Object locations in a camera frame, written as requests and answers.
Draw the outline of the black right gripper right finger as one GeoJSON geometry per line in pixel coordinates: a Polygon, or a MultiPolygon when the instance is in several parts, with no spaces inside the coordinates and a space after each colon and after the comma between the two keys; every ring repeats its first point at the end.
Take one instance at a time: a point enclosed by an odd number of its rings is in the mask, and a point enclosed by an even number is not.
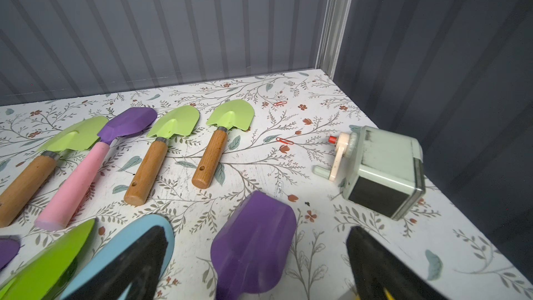
{"type": "Polygon", "coordinates": [[[360,226],[351,228],[346,248],[360,299],[444,299],[360,226]]]}

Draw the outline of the yellow shovel wooden handle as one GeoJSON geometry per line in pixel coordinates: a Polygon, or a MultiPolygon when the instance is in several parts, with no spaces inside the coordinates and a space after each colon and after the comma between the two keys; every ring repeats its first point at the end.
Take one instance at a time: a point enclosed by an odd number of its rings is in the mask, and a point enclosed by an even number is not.
{"type": "Polygon", "coordinates": [[[384,295],[385,295],[385,297],[386,297],[387,300],[395,300],[395,299],[392,297],[391,293],[390,293],[386,288],[384,288],[383,291],[384,291],[384,295]]]}

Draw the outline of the green shovel brown handle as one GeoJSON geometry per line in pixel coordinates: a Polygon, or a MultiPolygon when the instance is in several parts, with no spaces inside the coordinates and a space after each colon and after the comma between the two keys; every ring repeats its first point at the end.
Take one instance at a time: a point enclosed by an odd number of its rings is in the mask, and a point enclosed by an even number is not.
{"type": "Polygon", "coordinates": [[[148,133],[155,138],[141,162],[124,201],[132,206],[146,203],[154,186],[168,151],[168,143],[173,136],[189,136],[199,120],[199,111],[191,105],[181,106],[163,115],[148,133]]]}

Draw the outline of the green shovel yellow handle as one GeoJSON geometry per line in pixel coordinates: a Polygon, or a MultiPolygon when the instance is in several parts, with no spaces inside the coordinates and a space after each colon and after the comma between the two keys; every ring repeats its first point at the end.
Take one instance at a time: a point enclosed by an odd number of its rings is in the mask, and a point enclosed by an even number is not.
{"type": "Polygon", "coordinates": [[[1,286],[2,299],[46,299],[62,290],[96,224],[90,219],[60,237],[1,286]]]}

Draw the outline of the purple shovel pink handle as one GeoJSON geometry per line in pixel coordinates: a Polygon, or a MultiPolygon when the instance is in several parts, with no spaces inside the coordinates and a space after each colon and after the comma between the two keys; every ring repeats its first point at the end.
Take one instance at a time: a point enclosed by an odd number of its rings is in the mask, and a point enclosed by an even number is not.
{"type": "Polygon", "coordinates": [[[147,128],[158,114],[150,107],[133,107],[111,119],[97,133],[100,141],[81,161],[40,213],[34,225],[46,231],[64,229],[73,218],[83,197],[97,176],[110,144],[119,137],[131,136],[147,128]]]}
{"type": "Polygon", "coordinates": [[[18,237],[1,237],[0,239],[0,270],[3,270],[7,265],[18,255],[21,247],[21,242],[18,237]]]}

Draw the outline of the green shovel wooden handle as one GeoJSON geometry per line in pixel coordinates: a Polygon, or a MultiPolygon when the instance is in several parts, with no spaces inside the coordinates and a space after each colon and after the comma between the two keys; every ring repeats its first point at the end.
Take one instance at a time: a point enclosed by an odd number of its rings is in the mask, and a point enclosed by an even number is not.
{"type": "Polygon", "coordinates": [[[84,151],[99,139],[97,133],[108,123],[104,116],[73,124],[46,141],[38,155],[1,193],[1,227],[12,224],[25,205],[40,189],[57,166],[62,152],[84,151]]]}
{"type": "Polygon", "coordinates": [[[217,129],[212,134],[192,178],[195,187],[207,189],[211,185],[227,143],[229,130],[234,128],[248,130],[254,115],[252,105],[243,99],[225,102],[214,109],[207,125],[216,125],[217,129]]]}

